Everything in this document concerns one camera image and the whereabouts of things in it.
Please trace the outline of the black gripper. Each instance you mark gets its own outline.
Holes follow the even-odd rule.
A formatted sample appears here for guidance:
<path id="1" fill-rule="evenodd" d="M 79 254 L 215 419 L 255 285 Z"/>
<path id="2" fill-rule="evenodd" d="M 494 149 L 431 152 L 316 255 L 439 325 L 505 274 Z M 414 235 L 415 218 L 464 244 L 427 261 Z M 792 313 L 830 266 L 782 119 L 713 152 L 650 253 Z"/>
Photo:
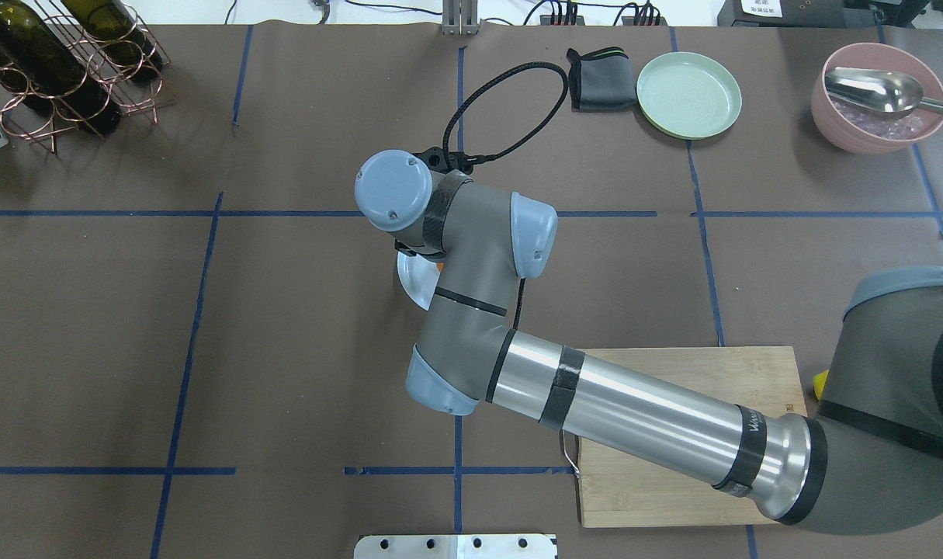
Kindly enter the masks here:
<path id="1" fill-rule="evenodd" d="M 399 240 L 394 241 L 394 250 L 407 257 L 422 257 L 424 259 L 440 259 L 442 257 L 441 252 L 426 252 L 424 245 L 414 248 L 401 243 Z"/>

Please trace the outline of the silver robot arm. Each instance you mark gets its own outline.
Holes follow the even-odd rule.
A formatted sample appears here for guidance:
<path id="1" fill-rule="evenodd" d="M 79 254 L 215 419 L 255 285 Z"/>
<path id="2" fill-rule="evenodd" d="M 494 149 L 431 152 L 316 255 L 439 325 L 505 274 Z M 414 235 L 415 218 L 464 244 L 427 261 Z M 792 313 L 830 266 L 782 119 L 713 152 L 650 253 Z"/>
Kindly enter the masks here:
<path id="1" fill-rule="evenodd" d="M 518 282 L 548 262 L 552 206 L 404 150 L 362 164 L 355 198 L 401 251 L 444 265 L 406 379 L 429 409 L 498 404 L 813 532 L 894 532 L 943 513 L 940 266 L 863 279 L 815 416 L 769 418 L 508 327 Z"/>

